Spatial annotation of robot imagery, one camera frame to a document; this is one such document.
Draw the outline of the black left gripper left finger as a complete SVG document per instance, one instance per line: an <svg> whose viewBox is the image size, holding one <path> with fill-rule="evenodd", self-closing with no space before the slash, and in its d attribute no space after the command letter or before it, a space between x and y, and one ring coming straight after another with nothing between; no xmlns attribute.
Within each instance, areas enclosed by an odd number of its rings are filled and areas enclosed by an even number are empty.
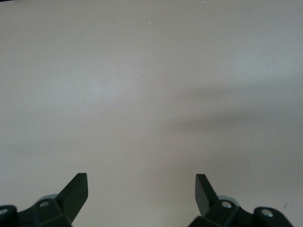
<svg viewBox="0 0 303 227"><path fill-rule="evenodd" d="M88 198L88 177L78 173L59 194L42 197L26 210L0 207L2 227L71 227Z"/></svg>

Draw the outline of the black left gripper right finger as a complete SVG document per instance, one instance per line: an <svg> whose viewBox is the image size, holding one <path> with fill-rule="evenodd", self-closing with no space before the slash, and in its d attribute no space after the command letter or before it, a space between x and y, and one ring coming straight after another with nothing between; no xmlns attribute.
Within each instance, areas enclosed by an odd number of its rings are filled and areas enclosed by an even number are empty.
<svg viewBox="0 0 303 227"><path fill-rule="evenodd" d="M205 174L196 175L195 200L200 212L190 227L292 227L280 211L257 207L245 211L233 198L219 197Z"/></svg>

